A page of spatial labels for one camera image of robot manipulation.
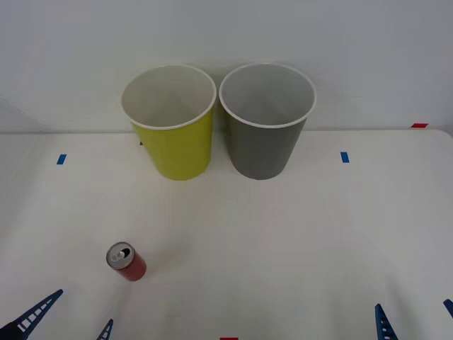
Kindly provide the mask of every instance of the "gray paper cup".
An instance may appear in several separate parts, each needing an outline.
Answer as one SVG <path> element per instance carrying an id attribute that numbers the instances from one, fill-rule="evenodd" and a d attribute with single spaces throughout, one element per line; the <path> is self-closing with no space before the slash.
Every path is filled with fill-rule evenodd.
<path id="1" fill-rule="evenodd" d="M 277 176 L 315 106 L 313 82 L 292 67 L 250 64 L 230 72 L 219 92 L 234 167 L 251 179 Z"/>

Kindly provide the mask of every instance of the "blue tape marker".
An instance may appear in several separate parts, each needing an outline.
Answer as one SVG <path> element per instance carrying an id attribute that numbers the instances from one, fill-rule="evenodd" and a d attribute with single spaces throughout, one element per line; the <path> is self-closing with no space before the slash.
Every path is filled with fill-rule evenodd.
<path id="1" fill-rule="evenodd" d="M 66 155 L 65 154 L 61 154 L 58 157 L 57 165 L 63 165 L 65 159 L 66 159 Z"/>
<path id="2" fill-rule="evenodd" d="M 343 163 L 349 163 L 349 157 L 347 152 L 341 152 L 341 160 Z"/>

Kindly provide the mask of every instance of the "tape marker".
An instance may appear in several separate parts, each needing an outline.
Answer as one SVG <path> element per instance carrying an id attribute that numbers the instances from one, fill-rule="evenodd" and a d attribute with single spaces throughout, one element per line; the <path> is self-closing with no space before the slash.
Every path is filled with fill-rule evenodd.
<path id="1" fill-rule="evenodd" d="M 428 126 L 427 123 L 415 123 L 414 125 L 411 126 L 411 128 L 415 129 L 424 129 Z"/>
<path id="2" fill-rule="evenodd" d="M 347 152 L 341 152 L 341 160 L 343 163 L 349 163 L 349 156 Z"/>
<path id="3" fill-rule="evenodd" d="M 61 154 L 58 157 L 57 165 L 63 165 L 65 159 L 66 159 L 66 155 L 65 154 Z"/>

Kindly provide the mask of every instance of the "cup rim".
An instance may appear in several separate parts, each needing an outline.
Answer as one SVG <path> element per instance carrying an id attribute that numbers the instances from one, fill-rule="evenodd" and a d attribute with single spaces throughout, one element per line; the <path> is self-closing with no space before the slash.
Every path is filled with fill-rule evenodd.
<path id="1" fill-rule="evenodd" d="M 290 71 L 293 71 L 295 73 L 297 73 L 299 76 L 302 76 L 304 77 L 308 83 L 310 84 L 310 86 L 312 87 L 313 89 L 313 93 L 314 93 L 314 98 L 313 98 L 313 103 L 310 107 L 310 110 L 305 113 L 305 115 L 303 115 L 302 117 L 300 118 L 297 118 L 296 120 L 293 120 L 292 122 L 289 122 L 289 123 L 285 123 L 285 124 L 279 124 L 279 125 L 264 125 L 264 124 L 257 124 L 257 123 L 253 123 L 253 122 L 249 122 L 248 120 L 245 120 L 241 117 L 239 117 L 238 115 L 234 114 L 229 108 L 228 106 L 225 104 L 224 102 L 224 98 L 223 98 L 223 93 L 222 93 L 222 89 L 223 89 L 223 86 L 225 84 L 225 81 L 232 76 L 232 74 L 242 70 L 242 69 L 245 69 L 247 67 L 253 67 L 253 66 L 258 66 L 258 65 L 271 65 L 271 66 L 277 66 L 277 67 L 282 67 L 282 68 L 285 68 L 285 69 L 288 69 Z M 301 121 L 305 120 L 308 115 L 313 111 L 314 107 L 316 106 L 316 101 L 317 101 L 317 95 L 316 95 L 316 87 L 314 86 L 314 83 L 313 81 L 303 72 L 299 71 L 298 69 L 294 68 L 294 67 L 291 67 L 291 66 L 287 66 L 285 64 L 280 64 L 280 63 L 277 63 L 277 62 L 255 62 L 255 63 L 251 63 L 251 64 L 246 64 L 246 65 L 243 65 L 243 66 L 240 66 L 236 69 L 234 69 L 233 71 L 229 72 L 225 77 L 224 79 L 222 80 L 222 83 L 220 84 L 220 88 L 219 88 L 219 99 L 220 99 L 220 103 L 222 103 L 222 106 L 223 108 L 225 109 L 225 111 L 232 117 L 234 117 L 235 119 L 239 120 L 241 123 L 244 123 L 244 124 L 247 124 L 247 125 L 250 125 L 250 126 L 254 126 L 256 128 L 263 128 L 263 129 L 280 129 L 280 128 L 285 128 L 285 127 L 289 127 L 289 126 L 292 126 L 292 125 L 296 125 L 297 123 L 300 123 Z"/>
<path id="2" fill-rule="evenodd" d="M 136 79 L 140 78 L 143 74 L 147 73 L 147 72 L 150 72 L 150 71 L 154 71 L 156 69 L 163 69 L 165 67 L 182 67 L 182 68 L 186 68 L 186 69 L 191 69 L 191 70 L 194 70 L 196 72 L 199 72 L 201 73 L 203 76 L 205 76 L 211 83 L 211 87 L 212 87 L 212 100 L 211 100 L 211 103 L 207 106 L 206 110 L 204 110 L 201 114 L 197 115 L 195 118 L 191 119 L 191 120 L 188 120 L 187 122 L 184 122 L 184 123 L 181 123 L 181 124 L 177 124 L 177 125 L 171 125 L 171 126 L 153 126 L 153 125 L 146 125 L 146 124 L 143 124 L 143 123 L 140 123 L 140 122 L 137 122 L 135 119 L 133 119 L 125 110 L 125 107 L 123 105 L 123 101 L 124 101 L 124 96 L 125 96 L 125 90 L 126 88 L 132 83 L 134 82 Z M 211 108 L 214 106 L 214 103 L 215 103 L 215 100 L 217 98 L 217 87 L 215 86 L 215 83 L 214 83 L 214 80 L 212 80 L 211 76 L 202 71 L 201 69 L 198 69 L 197 67 L 194 67 L 194 66 L 190 66 L 190 65 L 184 65 L 184 64 L 165 64 L 165 65 L 160 65 L 158 67 L 154 67 L 152 69 L 148 69 L 146 70 L 145 72 L 142 72 L 141 74 L 139 74 L 138 76 L 136 76 L 132 81 L 130 81 L 126 87 L 125 87 L 125 90 L 122 92 L 122 95 L 121 95 L 121 107 L 122 107 L 122 110 L 123 112 L 125 113 L 125 115 L 129 118 L 129 120 L 131 121 L 132 124 L 134 125 L 137 125 L 137 126 L 140 126 L 141 128 L 144 128 L 144 129 L 147 129 L 147 130 L 175 130 L 175 129 L 179 129 L 179 128 L 182 128 L 184 126 L 187 126 L 187 125 L 190 125 L 190 124 L 193 124 L 195 122 L 197 122 L 198 120 L 200 120 L 201 118 L 205 117 L 206 114 L 211 110 Z"/>

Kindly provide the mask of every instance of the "paper cup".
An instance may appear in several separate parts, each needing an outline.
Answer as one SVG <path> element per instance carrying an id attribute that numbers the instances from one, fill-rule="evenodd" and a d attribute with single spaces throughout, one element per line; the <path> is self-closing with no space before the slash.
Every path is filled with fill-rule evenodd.
<path id="1" fill-rule="evenodd" d="M 165 177 L 188 180 L 206 169 L 216 95 L 211 77 L 185 65 L 152 69 L 127 85 L 124 112 Z"/>
<path id="2" fill-rule="evenodd" d="M 251 64 L 230 72 L 219 93 L 234 167 L 251 179 L 277 176 L 315 106 L 311 80 L 285 65 Z"/>

